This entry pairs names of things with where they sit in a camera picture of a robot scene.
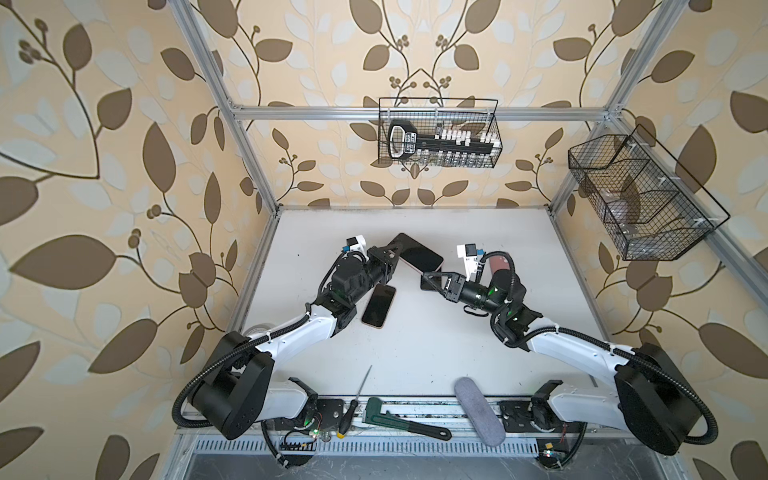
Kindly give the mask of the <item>pink phone case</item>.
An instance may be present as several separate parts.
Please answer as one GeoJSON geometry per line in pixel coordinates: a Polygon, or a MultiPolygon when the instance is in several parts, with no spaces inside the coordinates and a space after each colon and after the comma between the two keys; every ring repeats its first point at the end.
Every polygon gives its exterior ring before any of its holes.
{"type": "Polygon", "coordinates": [[[491,274],[495,275],[498,272],[514,274],[515,265],[511,256],[502,251],[489,252],[483,257],[485,265],[490,269],[491,274]]]}

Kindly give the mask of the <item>blue phone black screen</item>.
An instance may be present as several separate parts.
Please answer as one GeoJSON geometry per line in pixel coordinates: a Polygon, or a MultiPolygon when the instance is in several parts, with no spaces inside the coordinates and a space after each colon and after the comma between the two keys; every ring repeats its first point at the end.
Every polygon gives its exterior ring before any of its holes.
{"type": "MultiPolygon", "coordinates": [[[[437,268],[433,271],[442,271],[441,268],[437,268]]],[[[442,282],[431,282],[431,281],[425,281],[422,278],[422,274],[420,276],[420,289],[422,291],[434,291],[434,292],[440,292],[442,290],[442,282]]]]}

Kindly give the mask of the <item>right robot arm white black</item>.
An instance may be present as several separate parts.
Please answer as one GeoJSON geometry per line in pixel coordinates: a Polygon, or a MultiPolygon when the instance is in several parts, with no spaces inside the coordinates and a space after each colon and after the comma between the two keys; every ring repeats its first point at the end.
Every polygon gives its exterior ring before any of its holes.
{"type": "Polygon", "coordinates": [[[496,271],[489,285],[456,272],[422,279],[444,299],[486,313],[503,346],[554,358],[598,381],[588,389],[547,381],[524,415],[537,429],[576,424],[584,435],[596,424],[629,432],[664,455],[718,438],[714,413],[659,346],[614,344],[558,325],[524,304],[525,289],[509,269],[496,271]]]}

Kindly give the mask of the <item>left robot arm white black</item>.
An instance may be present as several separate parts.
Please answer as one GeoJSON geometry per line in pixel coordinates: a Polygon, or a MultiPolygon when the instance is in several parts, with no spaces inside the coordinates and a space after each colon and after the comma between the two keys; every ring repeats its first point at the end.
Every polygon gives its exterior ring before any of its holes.
{"type": "Polygon", "coordinates": [[[303,350],[343,331],[356,316],[358,302],[392,279],[400,244],[364,248],[362,241],[349,239],[302,315],[262,333],[225,334],[202,371],[174,400],[174,423],[186,429],[213,427],[234,440],[255,423],[281,418],[313,422],[316,392],[297,377],[277,382],[272,374],[303,350]]]}

